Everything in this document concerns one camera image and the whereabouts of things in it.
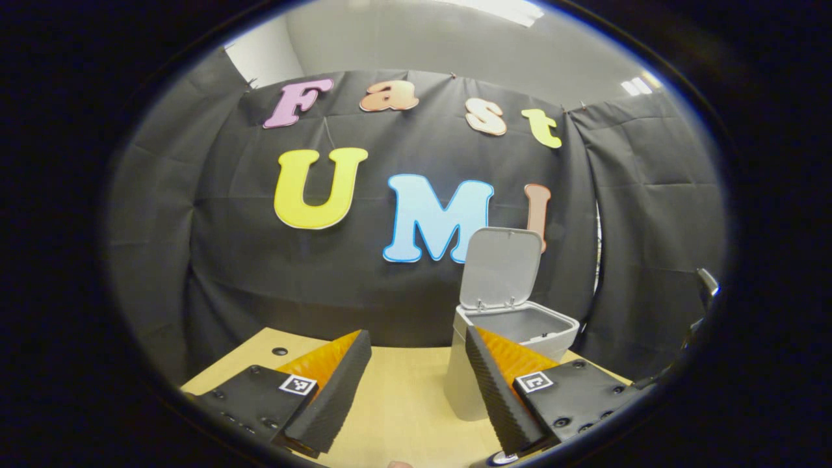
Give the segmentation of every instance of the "black fabric backdrop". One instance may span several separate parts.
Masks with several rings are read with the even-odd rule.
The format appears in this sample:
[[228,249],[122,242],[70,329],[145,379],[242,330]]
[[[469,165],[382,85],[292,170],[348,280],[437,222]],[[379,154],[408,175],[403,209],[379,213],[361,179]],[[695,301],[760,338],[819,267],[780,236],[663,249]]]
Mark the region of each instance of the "black fabric backdrop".
[[[334,88],[320,93],[309,111],[299,111],[296,124],[262,127],[285,84],[324,77],[334,79]],[[415,85],[418,106],[403,112],[359,109],[368,86],[394,79]],[[508,132],[494,137],[473,130],[464,120],[464,103],[470,97],[496,102]],[[696,299],[680,294],[665,298],[673,306],[663,313],[632,298],[649,302],[656,292],[690,289],[694,285],[688,273],[696,266],[721,271],[721,251],[713,251],[716,244],[704,238],[701,247],[715,260],[691,257],[689,247],[700,245],[691,244],[699,239],[691,231],[667,244],[676,238],[678,223],[687,222],[677,219],[679,214],[721,207],[699,192],[699,205],[689,205],[682,189],[673,192],[679,197],[676,204],[665,192],[622,202],[607,190],[612,189],[607,178],[630,180],[636,174],[629,162],[632,148],[644,153],[640,161],[650,164],[639,170],[664,177],[674,174],[677,161],[662,156],[688,145],[680,133],[681,121],[670,127],[640,127],[646,133],[636,134],[635,141],[598,137],[601,133],[595,130],[623,122],[622,116],[670,112],[661,97],[627,102],[629,107],[605,104],[575,111],[572,122],[560,107],[516,92],[413,71],[329,73],[250,90],[219,51],[162,97],[116,159],[109,264],[122,309],[151,358],[177,384],[263,326],[323,339],[364,328],[376,346],[447,346],[463,270],[448,256],[456,236],[439,261],[428,255],[415,263],[385,261],[382,250],[392,240],[396,203],[388,178],[400,173],[426,176],[443,205],[461,182],[487,182],[494,187],[489,226],[520,228],[527,220],[523,187],[538,183],[549,188],[552,199],[547,206],[547,251],[530,300],[581,321],[590,316],[586,340],[577,343],[581,352],[627,376],[645,374],[674,356],[674,346],[681,342],[677,338],[701,311],[693,312],[687,304],[676,307],[677,302]],[[528,108],[543,109],[556,120],[562,147],[552,150],[534,139],[520,114]],[[637,146],[657,138],[662,138],[657,145]],[[324,230],[286,226],[273,208],[278,157],[296,149],[320,153],[305,188],[305,200],[315,205],[329,197],[334,164],[328,155],[336,147],[360,147],[369,153],[359,164],[349,213]],[[603,154],[610,156],[599,159]],[[685,154],[691,167],[703,168],[697,162],[701,152]],[[697,174],[679,182],[700,181]],[[594,305],[593,177],[600,181],[605,241],[605,275]],[[655,228],[651,244],[658,248],[616,254],[644,242],[641,225],[629,231],[622,227],[630,219],[641,219],[634,210],[647,207],[647,201],[666,202],[651,205],[659,210],[650,212],[657,220],[646,225]],[[717,244],[718,231],[710,231]],[[415,238],[424,251],[420,235]],[[636,281],[655,270],[635,266],[645,261],[652,266],[654,257],[657,266],[671,265],[679,274]],[[614,271],[631,279],[610,279]]]
[[702,317],[696,268],[725,277],[716,152],[659,94],[569,115],[592,167],[603,240],[601,282],[572,349],[640,379],[670,364],[688,326]]

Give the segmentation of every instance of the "letter m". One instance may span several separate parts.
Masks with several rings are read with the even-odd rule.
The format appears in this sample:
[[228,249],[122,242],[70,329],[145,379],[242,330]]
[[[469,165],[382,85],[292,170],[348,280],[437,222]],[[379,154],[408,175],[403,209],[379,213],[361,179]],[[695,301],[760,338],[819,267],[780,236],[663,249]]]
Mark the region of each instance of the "letter m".
[[384,259],[413,262],[422,258],[422,250],[415,244],[418,227],[434,260],[442,258],[453,234],[458,232],[451,260],[464,263],[471,235],[488,225],[488,200],[494,187],[485,182],[465,181],[443,208],[424,176],[398,174],[389,179],[388,185],[396,192],[396,221],[393,242],[384,248]]

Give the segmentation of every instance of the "screw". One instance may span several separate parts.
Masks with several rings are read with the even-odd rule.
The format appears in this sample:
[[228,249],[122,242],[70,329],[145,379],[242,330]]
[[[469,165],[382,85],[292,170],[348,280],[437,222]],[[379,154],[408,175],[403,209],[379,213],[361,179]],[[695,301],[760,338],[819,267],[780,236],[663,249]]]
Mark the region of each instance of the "screw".
[[269,427],[270,429],[279,429],[280,428],[280,426],[278,426],[276,422],[274,422],[274,421],[272,421],[271,419],[268,419],[268,418],[263,418],[263,419],[260,420],[260,422],[263,423],[263,426]]

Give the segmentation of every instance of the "yellow letter u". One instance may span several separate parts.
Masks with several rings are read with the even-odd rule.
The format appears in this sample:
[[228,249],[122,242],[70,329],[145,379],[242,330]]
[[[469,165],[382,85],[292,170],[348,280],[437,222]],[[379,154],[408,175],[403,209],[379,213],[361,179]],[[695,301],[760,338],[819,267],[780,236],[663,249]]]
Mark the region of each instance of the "yellow letter u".
[[361,148],[337,148],[329,154],[335,162],[329,200],[318,207],[304,203],[304,186],[310,165],[318,161],[315,150],[294,150],[278,158],[280,175],[275,189],[275,213],[280,220],[298,229],[324,229],[338,224],[347,216],[353,203],[355,174],[359,163],[367,159]]

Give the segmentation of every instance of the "trash can lid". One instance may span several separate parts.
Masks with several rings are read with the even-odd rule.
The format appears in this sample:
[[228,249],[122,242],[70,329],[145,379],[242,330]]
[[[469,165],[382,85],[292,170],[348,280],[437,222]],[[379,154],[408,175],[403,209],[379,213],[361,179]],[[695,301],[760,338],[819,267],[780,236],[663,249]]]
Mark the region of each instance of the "trash can lid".
[[532,294],[542,248],[534,231],[477,230],[468,241],[459,303],[474,310],[523,304]]

